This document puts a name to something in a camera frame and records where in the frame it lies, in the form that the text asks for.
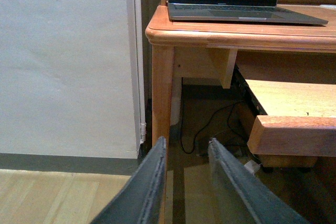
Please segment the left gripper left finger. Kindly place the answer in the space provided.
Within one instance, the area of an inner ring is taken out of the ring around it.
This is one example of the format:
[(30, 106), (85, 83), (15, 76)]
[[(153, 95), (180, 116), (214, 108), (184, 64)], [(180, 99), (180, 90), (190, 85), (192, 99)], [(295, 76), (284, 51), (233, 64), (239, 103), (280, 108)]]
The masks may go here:
[(166, 139), (159, 137), (121, 191), (92, 223), (158, 223), (165, 186)]

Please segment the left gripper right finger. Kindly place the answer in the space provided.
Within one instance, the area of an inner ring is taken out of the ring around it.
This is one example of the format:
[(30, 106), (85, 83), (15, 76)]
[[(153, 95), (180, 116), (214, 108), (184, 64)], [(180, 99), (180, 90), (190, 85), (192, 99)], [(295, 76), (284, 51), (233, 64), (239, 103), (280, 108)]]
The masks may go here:
[(222, 223), (308, 223), (215, 138), (208, 158)]

